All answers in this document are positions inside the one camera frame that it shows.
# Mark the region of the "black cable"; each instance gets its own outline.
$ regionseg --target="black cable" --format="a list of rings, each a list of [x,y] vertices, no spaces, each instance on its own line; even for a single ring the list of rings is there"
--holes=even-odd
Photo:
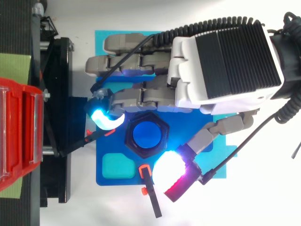
[[[170,45],[173,43],[173,40],[175,37],[183,36],[183,37],[191,37],[193,35],[202,33],[202,32],[208,32],[208,31],[214,31],[217,29],[222,28],[231,28],[231,27],[238,27],[241,25],[250,25],[250,24],[256,24],[260,23],[258,20],[255,20],[253,23],[253,18],[250,17],[249,19],[244,17],[223,17],[218,18],[214,20],[208,20],[204,22],[194,23],[190,25],[185,25],[176,29],[172,29],[170,31],[161,32],[158,34],[155,34],[155,37],[153,39],[153,45],[157,48],[161,46]]]
[[[291,12],[287,12],[283,19],[285,25],[282,33],[287,33],[297,43],[298,47],[301,48],[301,18]],[[275,120],[284,124],[292,119],[301,109],[301,88],[299,88],[290,98],[290,100],[280,108],[275,114]]]
[[[102,77],[102,79],[96,82],[90,89],[92,93],[99,90],[102,87],[103,82],[114,72],[118,69],[127,59],[129,59],[135,52],[137,52],[145,43],[151,40],[155,35],[152,34],[146,37],[142,42],[140,42],[135,48],[133,48],[124,58],[122,58],[115,66],[111,68],[111,70]]]
[[[152,34],[140,42],[134,49],[132,49],[124,58],[122,58],[111,70],[102,77],[102,79],[96,82],[90,89],[92,93],[99,90],[102,87],[103,82],[116,70],[118,69],[127,59],[129,59],[136,51],[138,51],[145,43],[153,38],[153,45],[157,48],[162,46],[168,46],[173,43],[175,37],[191,37],[193,35],[214,31],[222,28],[231,28],[238,27],[241,25],[252,24],[253,18],[249,19],[244,17],[223,17],[214,20],[208,20],[204,22],[194,23],[190,25],[185,25],[170,31],[161,32],[158,34]],[[253,24],[260,23],[258,20],[255,20]]]
[[[296,155],[297,155],[297,153],[298,153],[300,147],[301,147],[301,143],[298,145],[298,147],[296,148],[296,150],[293,152],[293,154],[292,154],[292,159],[294,159],[294,158],[296,157]]]
[[[233,158],[254,136],[261,130],[269,121],[274,119],[274,114],[268,117],[262,124],[260,124],[254,131],[251,133],[241,144],[238,146],[234,152],[232,152],[224,161],[222,161],[217,167],[214,168],[214,171],[218,171],[221,167],[223,167],[231,158]]]
[[[238,146],[224,161],[222,161],[217,167],[214,169],[209,170],[207,173],[205,173],[202,178],[199,180],[199,182],[202,185],[205,185],[209,180],[213,178],[213,176],[216,174],[216,172],[223,167],[227,162],[230,161],[255,135],[258,133],[259,130],[261,130],[266,124],[268,124],[269,121],[275,118],[275,114],[268,117],[262,124],[260,124],[241,144]]]

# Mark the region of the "hexagonal nut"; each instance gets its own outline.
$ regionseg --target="hexagonal nut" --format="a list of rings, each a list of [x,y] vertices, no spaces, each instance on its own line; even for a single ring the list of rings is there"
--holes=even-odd
[[[154,147],[150,147],[150,148],[140,147],[135,142],[135,139],[133,137],[133,131],[135,127],[139,123],[144,121],[151,121],[155,123],[161,130],[161,139],[159,143]],[[138,113],[132,119],[130,119],[127,125],[125,145],[133,152],[135,152],[137,155],[139,155],[141,158],[146,159],[166,150],[168,137],[169,137],[169,125],[166,122],[164,122],[159,116],[157,116],[153,112]]]

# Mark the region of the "black metal frame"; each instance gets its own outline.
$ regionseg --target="black metal frame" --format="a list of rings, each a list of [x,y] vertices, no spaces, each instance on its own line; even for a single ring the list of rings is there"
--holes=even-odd
[[[87,98],[69,96],[70,44],[69,38],[52,39],[47,51],[41,52],[40,87],[51,95],[44,108],[44,145],[54,151],[54,155],[44,155],[41,163],[41,207],[47,206],[47,198],[58,198],[59,203],[70,199],[71,155],[61,156],[59,152],[85,136]]]

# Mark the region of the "metal rod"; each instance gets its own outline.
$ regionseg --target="metal rod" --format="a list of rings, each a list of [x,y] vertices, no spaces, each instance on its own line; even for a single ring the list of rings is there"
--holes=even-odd
[[[53,148],[51,146],[43,146],[43,155],[54,155]]]
[[[47,51],[49,46],[49,41],[41,41],[40,42],[40,51]]]

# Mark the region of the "white surface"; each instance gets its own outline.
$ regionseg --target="white surface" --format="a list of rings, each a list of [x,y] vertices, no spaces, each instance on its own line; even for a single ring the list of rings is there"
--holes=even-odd
[[[85,75],[86,60],[95,54],[94,30],[167,30],[221,16],[253,16],[267,28],[279,29],[283,15],[301,15],[299,0],[49,0],[47,13],[61,36],[75,43],[73,94],[89,96],[94,78]],[[268,103],[253,129],[277,105]],[[227,179],[206,186],[195,183],[177,202],[157,192],[163,217],[155,219],[142,186],[98,186],[95,144],[72,154],[71,199],[48,200],[42,226],[300,226],[301,113],[286,125],[270,122],[227,164]],[[239,144],[253,129],[229,135]]]

